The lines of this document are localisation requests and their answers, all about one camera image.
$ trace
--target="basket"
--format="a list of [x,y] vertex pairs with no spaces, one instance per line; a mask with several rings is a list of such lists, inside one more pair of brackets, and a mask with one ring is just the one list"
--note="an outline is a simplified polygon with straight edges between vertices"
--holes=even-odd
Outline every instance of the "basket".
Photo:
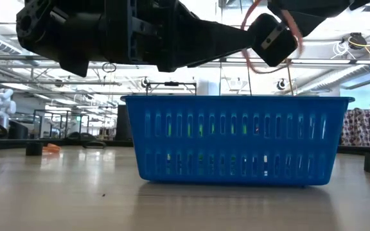
[[351,98],[127,96],[139,175],[159,182],[324,185]]

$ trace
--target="blue plastic basket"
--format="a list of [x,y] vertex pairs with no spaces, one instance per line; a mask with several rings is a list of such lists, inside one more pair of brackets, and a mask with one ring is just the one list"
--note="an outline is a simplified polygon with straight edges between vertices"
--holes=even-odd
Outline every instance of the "blue plastic basket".
[[350,100],[126,97],[141,178],[272,185],[330,181]]

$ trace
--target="table surface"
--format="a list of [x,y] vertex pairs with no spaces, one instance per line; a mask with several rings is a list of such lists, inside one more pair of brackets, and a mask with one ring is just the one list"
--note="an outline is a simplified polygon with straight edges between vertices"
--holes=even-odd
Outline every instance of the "table surface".
[[151,184],[132,148],[0,150],[0,230],[370,230],[363,156],[338,155],[321,187]]

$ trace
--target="ceiling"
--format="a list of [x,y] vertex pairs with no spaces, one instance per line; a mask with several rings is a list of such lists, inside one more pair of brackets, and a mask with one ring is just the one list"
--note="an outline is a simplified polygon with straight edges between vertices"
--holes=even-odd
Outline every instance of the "ceiling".
[[[227,7],[222,9],[218,7],[218,0],[182,0],[182,2],[201,19],[209,21],[217,21],[223,24],[238,27],[247,11],[249,1],[243,1],[242,12],[239,1],[233,1]],[[34,55],[20,47],[17,42],[15,33],[15,14],[23,6],[23,0],[0,0],[0,56],[1,55]],[[261,13],[270,13],[266,6],[259,7],[250,17],[250,24],[255,17]],[[309,84],[310,81],[315,83],[319,79],[325,78],[327,73],[347,69],[349,66],[327,63],[333,60],[352,60],[352,59],[370,59],[370,54],[366,49],[358,51],[338,45],[343,37],[352,32],[361,32],[370,44],[370,6],[367,8],[357,9],[354,12],[345,11],[336,18],[324,21],[316,28],[309,36],[304,39],[305,50],[299,57],[297,53],[292,54],[291,58],[300,58],[305,60],[316,60],[315,65],[296,65],[290,68],[290,74],[294,87],[300,89]],[[250,50],[251,58],[255,59],[258,56],[254,51]],[[121,95],[144,92],[145,88],[141,82],[146,77],[149,81],[165,82],[165,81],[180,81],[194,82],[199,77],[210,77],[212,81],[221,80],[222,94],[248,94],[249,79],[251,77],[251,89],[253,94],[286,94],[287,91],[280,91],[276,85],[278,81],[288,79],[287,69],[282,69],[272,74],[253,74],[248,75],[246,65],[243,63],[240,53],[233,54],[228,57],[229,60],[220,68],[219,62],[203,65],[198,68],[181,68],[174,73],[159,73],[152,66],[129,66],[118,65],[118,68],[113,73],[106,73],[102,70],[102,64],[91,64],[92,69],[89,70],[86,78],[75,76],[67,71],[59,68],[58,64],[49,60],[38,60],[39,67],[32,67],[30,61],[15,61],[15,60],[0,60],[0,80],[22,80],[22,81],[86,81],[89,83],[96,82],[111,82],[116,85],[64,85],[56,87],[54,85],[32,84],[27,87],[17,87],[17,90],[27,90],[38,93],[41,99],[51,101],[52,99],[67,99],[77,101],[78,103],[92,104],[94,100],[98,104],[107,104],[109,101],[122,103]],[[269,71],[263,64],[258,63],[262,70]],[[355,82],[364,81],[364,74],[369,74],[370,69],[366,73],[362,73],[354,78],[348,78]],[[349,85],[346,82],[339,82],[339,85]],[[165,87],[159,86],[152,90],[153,93],[173,93],[173,94],[192,94],[193,87]],[[49,92],[66,92],[61,96],[49,94]],[[112,92],[118,95],[106,95]],[[94,95],[94,99],[87,101],[86,95]]]

